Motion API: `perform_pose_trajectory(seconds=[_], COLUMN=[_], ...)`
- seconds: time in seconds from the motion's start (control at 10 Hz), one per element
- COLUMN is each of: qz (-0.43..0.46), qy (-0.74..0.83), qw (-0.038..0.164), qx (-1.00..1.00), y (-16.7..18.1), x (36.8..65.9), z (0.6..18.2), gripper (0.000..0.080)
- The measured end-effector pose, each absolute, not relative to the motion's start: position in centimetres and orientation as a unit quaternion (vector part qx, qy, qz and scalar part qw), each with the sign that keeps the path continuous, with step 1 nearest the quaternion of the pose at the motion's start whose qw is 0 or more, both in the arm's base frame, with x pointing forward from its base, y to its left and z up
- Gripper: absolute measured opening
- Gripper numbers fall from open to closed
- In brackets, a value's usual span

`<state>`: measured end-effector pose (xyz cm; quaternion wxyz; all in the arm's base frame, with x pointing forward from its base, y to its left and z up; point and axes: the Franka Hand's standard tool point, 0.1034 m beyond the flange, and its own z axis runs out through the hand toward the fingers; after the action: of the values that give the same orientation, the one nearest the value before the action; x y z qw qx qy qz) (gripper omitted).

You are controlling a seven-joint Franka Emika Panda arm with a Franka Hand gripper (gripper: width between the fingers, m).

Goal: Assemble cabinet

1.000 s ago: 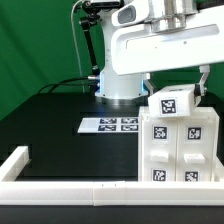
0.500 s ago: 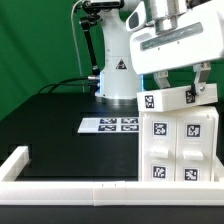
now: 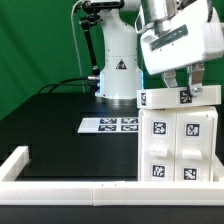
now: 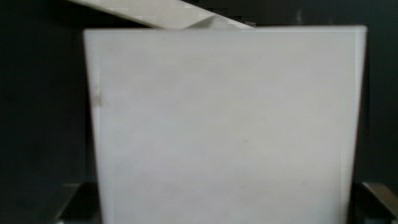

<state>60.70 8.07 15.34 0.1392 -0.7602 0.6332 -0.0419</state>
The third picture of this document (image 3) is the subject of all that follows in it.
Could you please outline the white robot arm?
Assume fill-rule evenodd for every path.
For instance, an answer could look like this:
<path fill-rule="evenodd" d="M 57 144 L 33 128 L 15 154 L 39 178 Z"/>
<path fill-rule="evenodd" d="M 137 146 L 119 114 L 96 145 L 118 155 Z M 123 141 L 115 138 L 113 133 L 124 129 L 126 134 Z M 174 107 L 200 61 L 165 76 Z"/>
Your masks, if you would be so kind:
<path fill-rule="evenodd" d="M 188 91 L 202 93 L 203 63 L 224 56 L 224 32 L 212 0 L 90 0 L 100 10 L 105 67 L 100 94 L 132 99 L 142 87 L 137 51 L 149 74 L 161 74 L 168 87 L 175 71 L 188 70 Z"/>

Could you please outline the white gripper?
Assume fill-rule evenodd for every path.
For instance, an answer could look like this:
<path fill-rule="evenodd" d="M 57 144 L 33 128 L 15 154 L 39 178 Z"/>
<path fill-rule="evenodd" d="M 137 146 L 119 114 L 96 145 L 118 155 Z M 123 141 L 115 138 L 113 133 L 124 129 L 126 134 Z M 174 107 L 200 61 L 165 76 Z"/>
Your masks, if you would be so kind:
<path fill-rule="evenodd" d="M 224 36 L 217 11 L 210 0 L 196 0 L 175 15 L 170 26 L 170 31 L 161 37 L 152 29 L 142 34 L 140 43 L 146 69 L 150 75 L 163 72 L 165 86 L 175 88 L 178 83 L 173 69 L 189 65 L 187 90 L 192 97 L 199 96 L 205 72 L 202 62 L 224 55 Z"/>

